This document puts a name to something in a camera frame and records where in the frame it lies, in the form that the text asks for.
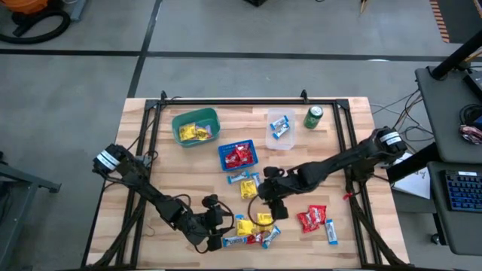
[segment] blue basket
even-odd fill
[[[238,144],[246,144],[248,143],[249,144],[249,149],[251,150],[251,152],[253,153],[253,160],[255,161],[254,163],[250,163],[250,164],[245,164],[245,165],[242,165],[242,166],[237,166],[235,168],[232,168],[232,169],[227,169],[226,168],[226,163],[224,162],[224,158],[232,153],[234,151],[234,146],[238,145]],[[233,170],[237,170],[237,169],[244,169],[246,167],[250,167],[250,166],[253,166],[255,164],[258,163],[258,156],[256,155],[256,149],[255,149],[255,145],[253,144],[253,141],[251,139],[249,140],[245,140],[245,141],[242,141],[242,142],[236,142],[236,143],[231,143],[231,144],[228,144],[228,145],[222,145],[222,146],[219,146],[218,147],[218,152],[219,152],[219,159],[221,161],[221,167],[223,168],[224,171],[233,171]]]

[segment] orange vacuum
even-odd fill
[[[12,20],[18,25],[14,37],[0,34],[0,41],[12,44],[37,44],[49,41],[64,33],[70,25],[70,16],[63,10],[61,0],[0,0],[12,13]],[[52,30],[31,38],[22,38],[36,23],[52,16],[62,17],[61,24]]]

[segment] green soda can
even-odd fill
[[[315,129],[319,120],[323,117],[323,109],[321,106],[315,105],[308,110],[307,116],[304,118],[304,126],[308,129]]]

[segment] blue keyboard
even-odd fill
[[[449,209],[482,212],[482,173],[444,171]]]

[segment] yellow candy wrapper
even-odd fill
[[[256,233],[256,226],[244,219],[244,215],[236,215],[236,235],[248,236]]]
[[[243,199],[252,199],[258,194],[258,189],[256,188],[255,180],[250,179],[246,181],[241,181],[241,197]]]
[[[197,128],[196,129],[196,135],[197,135],[197,139],[199,139],[199,140],[206,140],[206,139],[211,138],[208,131],[204,128]]]
[[[195,139],[196,137],[197,134],[195,123],[189,123],[179,127],[179,138],[181,139],[181,141]]]
[[[258,224],[265,225],[265,224],[269,224],[269,223],[273,223],[273,217],[271,216],[271,214],[258,213]],[[270,226],[266,226],[266,227],[258,226],[258,230],[260,232],[265,231],[265,230],[271,232],[273,230],[273,227],[274,227],[274,224],[270,225]]]

